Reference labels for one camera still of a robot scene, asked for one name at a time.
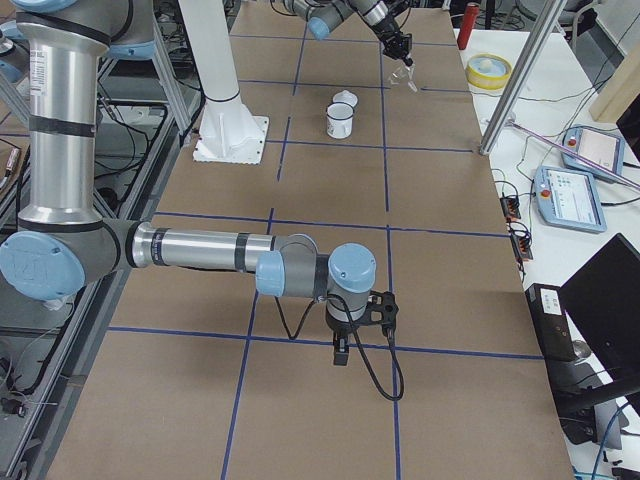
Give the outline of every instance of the yellow tape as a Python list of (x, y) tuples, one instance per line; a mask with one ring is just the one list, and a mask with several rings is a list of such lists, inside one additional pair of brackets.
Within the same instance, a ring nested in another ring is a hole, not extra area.
[[(471, 60), (475, 58), (489, 58), (498, 60), (499, 62), (504, 64), (507, 69), (507, 73), (500, 77), (494, 77), (481, 73), (471, 66)], [(507, 80), (509, 80), (509, 77), (511, 76), (512, 68), (511, 64), (502, 57), (491, 55), (490, 53), (481, 53), (479, 55), (474, 55), (469, 59), (465, 71), (467, 73), (467, 81), (474, 87), (482, 88), (484, 90), (498, 90), (507, 84)]]

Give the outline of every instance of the blue joint cap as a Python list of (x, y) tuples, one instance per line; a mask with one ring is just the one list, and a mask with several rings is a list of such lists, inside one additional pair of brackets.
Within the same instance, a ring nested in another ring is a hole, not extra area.
[(2, 72), (2, 75), (11, 83), (16, 83), (24, 76), (24, 73), (19, 69), (2, 60), (0, 60), (0, 72)]
[(329, 36), (331, 30), (324, 20), (318, 17), (311, 17), (307, 22), (307, 26), (316, 40), (324, 40)]
[(329, 275), (351, 293), (368, 293), (376, 283), (376, 259), (368, 248), (346, 243), (329, 257)]
[(26, 37), (22, 34), (20, 29), (18, 28), (18, 22), (15, 20), (10, 20), (8, 22), (4, 22), (0, 25), (0, 30), (5, 37), (10, 40), (25, 40)]
[(284, 294), (284, 260), (280, 252), (265, 252), (256, 265), (256, 290), (262, 295)]
[(64, 243), (40, 232), (18, 232), (0, 245), (0, 271), (23, 295), (54, 300), (85, 283), (78, 257)]
[(78, 0), (11, 0), (16, 7), (27, 12), (53, 13), (70, 7)]
[(156, 53), (156, 44), (153, 40), (144, 43), (111, 45), (107, 57), (116, 60), (151, 60)]

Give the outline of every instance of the control panel screen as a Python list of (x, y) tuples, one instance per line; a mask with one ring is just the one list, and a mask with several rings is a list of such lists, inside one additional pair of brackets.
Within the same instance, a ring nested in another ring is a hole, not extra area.
[(613, 172), (617, 151), (617, 138), (587, 128), (582, 129), (578, 153), (583, 157)]
[(596, 225), (598, 218), (589, 177), (558, 170), (549, 170), (548, 174), (556, 216), (561, 220)]

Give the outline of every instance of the red cylinder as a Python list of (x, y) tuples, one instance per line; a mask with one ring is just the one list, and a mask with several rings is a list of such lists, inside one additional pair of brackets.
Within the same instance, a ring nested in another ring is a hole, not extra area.
[(469, 43), (469, 37), (471, 36), (471, 30), (476, 23), (480, 13), (480, 5), (477, 3), (467, 3), (467, 8), (464, 10), (464, 17), (462, 18), (462, 27), (460, 27), (460, 33), (458, 34), (458, 48), (464, 50)]

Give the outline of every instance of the white label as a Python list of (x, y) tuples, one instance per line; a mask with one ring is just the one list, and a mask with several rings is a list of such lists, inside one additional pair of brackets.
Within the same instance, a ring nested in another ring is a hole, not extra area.
[(540, 289), (540, 296), (542, 297), (542, 310), (549, 315), (562, 315), (562, 309), (560, 308), (560, 300), (558, 299), (558, 292), (555, 290), (547, 290), (546, 288)]
[(47, 52), (31, 50), (31, 95), (47, 94)]

